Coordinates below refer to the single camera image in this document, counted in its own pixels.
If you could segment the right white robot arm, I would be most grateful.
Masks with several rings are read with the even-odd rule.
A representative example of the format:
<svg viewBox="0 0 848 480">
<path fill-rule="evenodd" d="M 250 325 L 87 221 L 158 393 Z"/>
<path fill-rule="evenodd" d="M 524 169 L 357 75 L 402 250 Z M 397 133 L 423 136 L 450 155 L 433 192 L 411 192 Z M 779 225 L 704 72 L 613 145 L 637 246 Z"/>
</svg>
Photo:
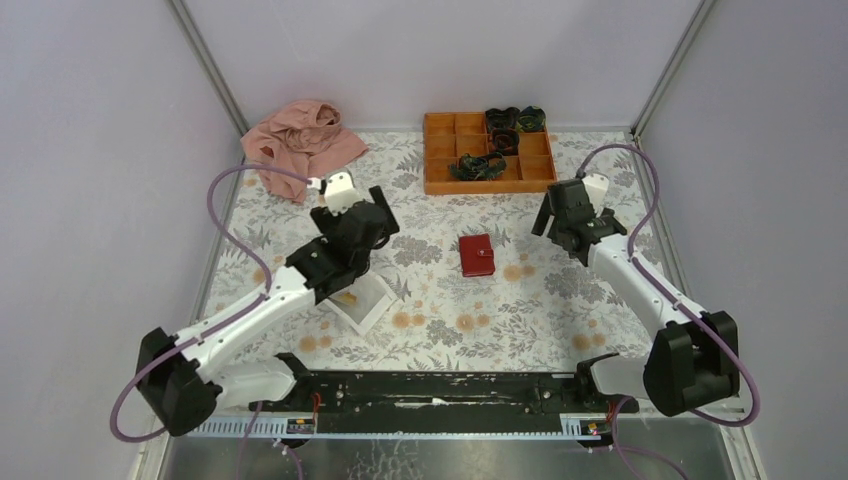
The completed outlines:
<svg viewBox="0 0 848 480">
<path fill-rule="evenodd" d="M 636 251 L 613 210 L 596 210 L 585 182 L 548 186 L 532 228 L 607 282 L 652 339 L 641 357 L 605 354 L 575 372 L 575 402 L 597 412 L 613 397 L 647 399 L 672 417 L 738 394 L 738 329 L 726 312 L 687 298 Z"/>
</svg>

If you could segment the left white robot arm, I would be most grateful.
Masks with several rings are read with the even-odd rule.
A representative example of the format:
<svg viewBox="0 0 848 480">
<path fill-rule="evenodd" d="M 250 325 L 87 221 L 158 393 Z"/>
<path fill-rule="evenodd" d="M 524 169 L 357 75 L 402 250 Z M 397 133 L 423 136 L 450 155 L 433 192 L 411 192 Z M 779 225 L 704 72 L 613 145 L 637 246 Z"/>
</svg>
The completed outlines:
<svg viewBox="0 0 848 480">
<path fill-rule="evenodd" d="M 234 356 L 283 319 L 324 304 L 356 333 L 367 333 L 396 300 L 370 270 L 373 251 L 399 225 L 378 186 L 325 194 L 310 215 L 317 238 L 287 256 L 267 286 L 218 314 L 168 335 L 157 328 L 141 341 L 136 387 L 164 430 L 184 435 L 218 410 L 276 401 L 296 411 L 309 401 L 310 385 L 277 358 L 232 364 Z"/>
</svg>

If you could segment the red card holder wallet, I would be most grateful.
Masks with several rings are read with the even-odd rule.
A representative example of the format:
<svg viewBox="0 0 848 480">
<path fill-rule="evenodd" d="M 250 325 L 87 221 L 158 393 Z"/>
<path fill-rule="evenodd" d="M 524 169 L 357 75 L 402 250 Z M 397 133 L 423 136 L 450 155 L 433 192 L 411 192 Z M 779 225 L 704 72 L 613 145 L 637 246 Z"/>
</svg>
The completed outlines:
<svg viewBox="0 0 848 480">
<path fill-rule="evenodd" d="M 496 270 L 495 255 L 489 234 L 465 235 L 458 239 L 458 250 L 464 277 L 491 276 Z"/>
</svg>

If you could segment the white plastic card box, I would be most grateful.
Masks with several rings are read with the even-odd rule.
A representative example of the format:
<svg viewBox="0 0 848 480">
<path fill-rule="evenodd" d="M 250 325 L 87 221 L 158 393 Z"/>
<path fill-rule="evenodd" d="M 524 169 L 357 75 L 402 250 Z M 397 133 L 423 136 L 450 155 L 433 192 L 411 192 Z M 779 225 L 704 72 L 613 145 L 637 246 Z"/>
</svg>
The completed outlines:
<svg viewBox="0 0 848 480">
<path fill-rule="evenodd" d="M 345 292 L 358 297 L 356 306 L 343 305 L 334 300 L 336 296 Z M 364 336 L 383 318 L 396 301 L 395 293 L 385 280 L 369 272 L 355 280 L 349 287 L 332 294 L 324 301 L 324 304 L 357 334 Z"/>
</svg>

